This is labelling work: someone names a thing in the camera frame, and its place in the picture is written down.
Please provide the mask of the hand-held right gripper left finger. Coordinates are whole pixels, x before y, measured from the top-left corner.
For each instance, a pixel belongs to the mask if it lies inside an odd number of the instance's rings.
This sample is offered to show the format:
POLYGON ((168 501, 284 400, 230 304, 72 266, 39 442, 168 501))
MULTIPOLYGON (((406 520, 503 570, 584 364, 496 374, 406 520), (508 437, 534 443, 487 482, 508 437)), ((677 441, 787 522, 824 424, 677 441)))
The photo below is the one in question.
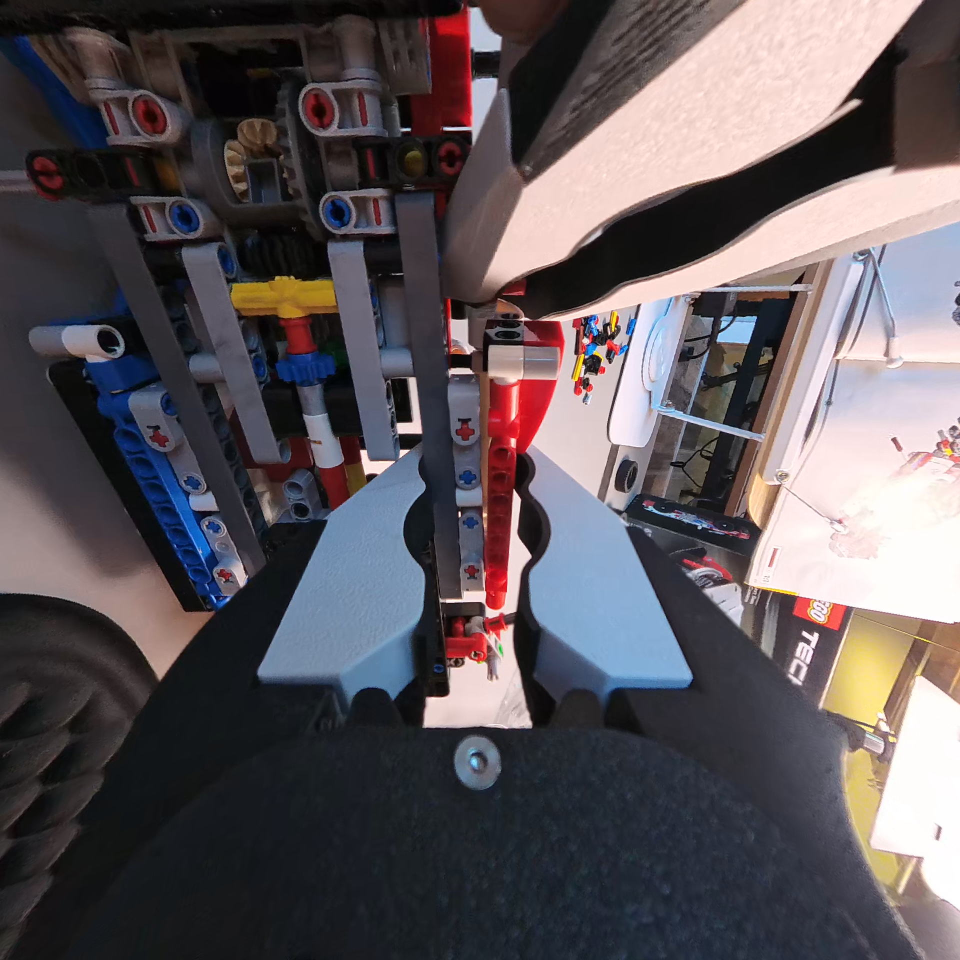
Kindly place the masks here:
POLYGON ((259 666, 268 685, 331 688, 344 712, 386 691, 424 722, 437 654, 435 516, 422 446, 336 507, 259 666))

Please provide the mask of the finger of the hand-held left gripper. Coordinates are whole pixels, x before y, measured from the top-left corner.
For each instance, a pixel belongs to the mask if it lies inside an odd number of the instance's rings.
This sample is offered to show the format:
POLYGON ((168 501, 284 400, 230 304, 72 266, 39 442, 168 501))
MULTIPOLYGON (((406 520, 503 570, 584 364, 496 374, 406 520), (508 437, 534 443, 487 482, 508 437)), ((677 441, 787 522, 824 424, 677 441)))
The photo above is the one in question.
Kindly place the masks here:
POLYGON ((542 317, 703 291, 957 219, 958 2, 924 2, 816 131, 623 214, 544 268, 542 317))
POLYGON ((444 291, 468 304, 525 282, 542 316, 542 270, 629 212, 738 172, 842 110, 920 2, 742 2, 544 171, 512 162, 509 80, 448 204, 444 291))

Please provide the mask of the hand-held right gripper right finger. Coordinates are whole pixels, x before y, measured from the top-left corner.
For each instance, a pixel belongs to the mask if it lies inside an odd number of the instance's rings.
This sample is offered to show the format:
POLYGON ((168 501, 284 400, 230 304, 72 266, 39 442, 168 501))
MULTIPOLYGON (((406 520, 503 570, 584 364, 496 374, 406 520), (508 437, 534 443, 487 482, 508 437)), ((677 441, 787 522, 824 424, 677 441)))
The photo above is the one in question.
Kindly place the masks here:
POLYGON ((518 458, 524 566, 515 650, 532 722, 574 691, 686 689, 693 673, 627 525, 549 456, 518 458))

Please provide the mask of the lego instruction booklet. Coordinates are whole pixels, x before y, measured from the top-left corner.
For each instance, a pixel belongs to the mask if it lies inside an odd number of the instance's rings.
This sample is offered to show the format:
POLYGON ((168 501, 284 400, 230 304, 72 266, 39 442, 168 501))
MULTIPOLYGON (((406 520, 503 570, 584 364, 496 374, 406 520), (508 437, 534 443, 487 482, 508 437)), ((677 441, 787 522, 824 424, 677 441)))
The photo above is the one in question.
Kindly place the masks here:
POLYGON ((893 245, 903 362, 836 363, 747 581, 958 621, 958 224, 893 245))

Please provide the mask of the lego race car model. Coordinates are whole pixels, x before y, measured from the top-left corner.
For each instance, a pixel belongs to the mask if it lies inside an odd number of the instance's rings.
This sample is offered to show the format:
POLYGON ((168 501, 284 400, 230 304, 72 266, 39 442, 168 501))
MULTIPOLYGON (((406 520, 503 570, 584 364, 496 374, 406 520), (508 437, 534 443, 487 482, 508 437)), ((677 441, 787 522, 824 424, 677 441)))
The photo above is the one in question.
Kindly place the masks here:
POLYGON ((411 446, 482 2, 3 2, 3 602, 157 672, 411 446))

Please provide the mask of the lego set box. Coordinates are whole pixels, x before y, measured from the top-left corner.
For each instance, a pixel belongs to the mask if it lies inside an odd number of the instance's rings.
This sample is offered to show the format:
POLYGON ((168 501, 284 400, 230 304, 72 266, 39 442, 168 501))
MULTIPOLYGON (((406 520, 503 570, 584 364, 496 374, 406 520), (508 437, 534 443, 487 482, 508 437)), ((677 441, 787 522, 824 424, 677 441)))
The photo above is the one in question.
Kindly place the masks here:
POLYGON ((747 581, 760 528, 750 520, 639 493, 622 513, 639 526, 816 705, 842 651, 851 609, 747 581))

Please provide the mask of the pile of small lego pieces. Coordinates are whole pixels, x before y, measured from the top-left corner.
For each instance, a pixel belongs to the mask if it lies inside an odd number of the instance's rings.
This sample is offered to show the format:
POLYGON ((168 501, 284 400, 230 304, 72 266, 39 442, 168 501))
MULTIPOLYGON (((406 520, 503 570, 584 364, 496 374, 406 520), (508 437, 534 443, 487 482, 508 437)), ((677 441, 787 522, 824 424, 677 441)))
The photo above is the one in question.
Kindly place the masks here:
POLYGON ((613 309, 606 316, 592 314, 572 322, 572 389, 583 405, 592 401, 596 378, 605 376, 616 360, 629 352, 638 312, 636 308, 631 315, 623 317, 619 310, 613 309))

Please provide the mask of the person's left hand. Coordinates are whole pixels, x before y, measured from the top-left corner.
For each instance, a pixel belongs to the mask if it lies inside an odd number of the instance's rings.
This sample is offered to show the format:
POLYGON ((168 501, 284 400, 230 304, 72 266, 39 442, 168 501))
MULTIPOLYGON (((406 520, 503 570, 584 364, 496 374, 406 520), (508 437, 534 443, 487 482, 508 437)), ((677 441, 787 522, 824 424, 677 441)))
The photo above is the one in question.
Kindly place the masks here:
POLYGON ((476 1, 494 33, 518 44, 531 44, 570 5, 570 1, 476 1))

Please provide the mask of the white book stand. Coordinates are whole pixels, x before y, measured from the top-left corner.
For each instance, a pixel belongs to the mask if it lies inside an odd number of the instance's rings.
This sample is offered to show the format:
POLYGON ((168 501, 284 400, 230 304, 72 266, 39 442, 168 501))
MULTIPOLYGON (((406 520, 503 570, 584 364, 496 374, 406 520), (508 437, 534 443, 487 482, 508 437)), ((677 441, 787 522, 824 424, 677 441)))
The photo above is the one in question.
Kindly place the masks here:
POLYGON ((805 267, 792 283, 740 281, 643 305, 608 418, 600 496, 639 493, 770 522, 799 470, 836 363, 866 350, 898 365, 893 245, 805 267), (629 493, 615 490, 626 458, 629 493))

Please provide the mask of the LED panel light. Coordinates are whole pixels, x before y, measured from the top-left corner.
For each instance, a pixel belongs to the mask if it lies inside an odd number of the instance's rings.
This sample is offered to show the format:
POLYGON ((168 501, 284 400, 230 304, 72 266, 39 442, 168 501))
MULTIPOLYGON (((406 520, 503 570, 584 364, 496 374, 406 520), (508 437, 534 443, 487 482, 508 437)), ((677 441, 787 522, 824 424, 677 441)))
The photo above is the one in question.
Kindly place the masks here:
POLYGON ((959 906, 959 702, 916 677, 870 843, 922 860, 933 893, 959 906))

